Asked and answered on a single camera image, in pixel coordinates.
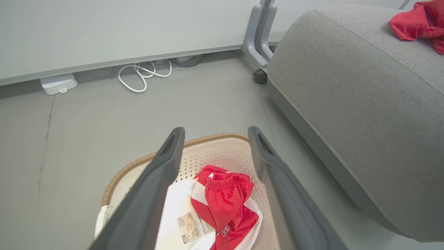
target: white laundry basket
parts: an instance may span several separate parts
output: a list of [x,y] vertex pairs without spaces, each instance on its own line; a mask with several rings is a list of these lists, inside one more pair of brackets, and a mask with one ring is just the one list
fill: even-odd
[[[152,153],[131,162],[113,177],[102,199],[102,208],[95,225],[95,237],[99,235],[126,193],[155,155],[156,153]],[[267,192],[253,167],[248,137],[238,133],[222,133],[185,142],[179,175],[175,182],[192,179],[206,165],[214,165],[233,173],[244,173],[250,176],[254,183],[251,197],[263,215],[262,225],[253,249],[280,249]]]

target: gray sofa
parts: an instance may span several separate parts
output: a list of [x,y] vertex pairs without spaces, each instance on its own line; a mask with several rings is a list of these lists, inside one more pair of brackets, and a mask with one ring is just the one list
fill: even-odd
[[444,241],[444,56],[400,41],[401,12],[314,9],[268,66],[272,99],[356,205],[388,230]]

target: fabric seam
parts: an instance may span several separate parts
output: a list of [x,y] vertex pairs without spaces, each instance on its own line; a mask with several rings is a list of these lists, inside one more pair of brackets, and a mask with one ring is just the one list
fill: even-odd
[[404,64],[402,64],[400,61],[398,61],[396,58],[394,58],[393,56],[389,55],[388,53],[386,53],[385,51],[383,51],[382,49],[380,49],[379,47],[377,47],[376,45],[370,43],[369,41],[367,41],[366,39],[362,38],[360,35],[354,33],[353,31],[345,28],[344,26],[340,25],[339,23],[333,21],[332,19],[328,18],[327,16],[325,16],[324,14],[320,13],[318,10],[314,9],[314,12],[316,12],[317,14],[319,14],[320,16],[323,16],[324,18],[326,18],[327,20],[329,20],[330,22],[332,22],[333,24],[335,24],[336,26],[345,29],[346,31],[352,33],[353,35],[357,36],[358,38],[360,38],[361,40],[363,40],[364,42],[366,42],[367,44],[371,45],[372,48],[374,50],[380,51],[384,54],[385,57],[397,62],[397,64],[401,65],[402,69],[407,72],[410,73],[412,75],[414,75],[418,80],[420,80],[428,89],[432,90],[433,93],[435,95],[437,95],[441,100],[444,101],[444,95],[439,92],[437,89],[435,89],[433,86],[431,86],[428,82],[426,82],[424,79],[422,79],[420,76],[418,76],[416,73],[414,73],[412,70],[410,70],[409,68],[407,68]]

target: red towel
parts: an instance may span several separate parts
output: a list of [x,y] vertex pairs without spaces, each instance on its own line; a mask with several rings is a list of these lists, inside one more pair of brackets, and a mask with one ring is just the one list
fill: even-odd
[[417,2],[413,10],[397,14],[389,24],[399,39],[430,38],[436,52],[444,55],[444,0]]

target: printed label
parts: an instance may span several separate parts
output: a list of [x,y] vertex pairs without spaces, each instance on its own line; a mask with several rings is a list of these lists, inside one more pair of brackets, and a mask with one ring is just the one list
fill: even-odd
[[177,224],[184,244],[193,242],[203,235],[215,231],[212,226],[197,215],[196,211],[191,211],[179,217]]

